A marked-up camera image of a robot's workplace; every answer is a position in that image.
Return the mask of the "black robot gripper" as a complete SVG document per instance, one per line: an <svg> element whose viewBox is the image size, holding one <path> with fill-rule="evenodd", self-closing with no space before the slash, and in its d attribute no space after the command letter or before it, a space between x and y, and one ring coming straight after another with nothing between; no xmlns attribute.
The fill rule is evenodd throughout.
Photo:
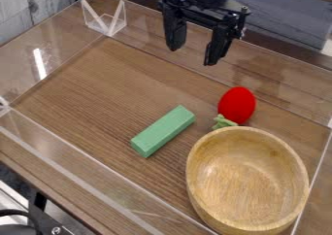
<svg viewBox="0 0 332 235"><path fill-rule="evenodd" d="M250 8L236 0L163 0L166 44L179 50L187 40L187 21L214 32L206 50L204 65L214 66L226 57L232 40L244 34Z"/></svg>

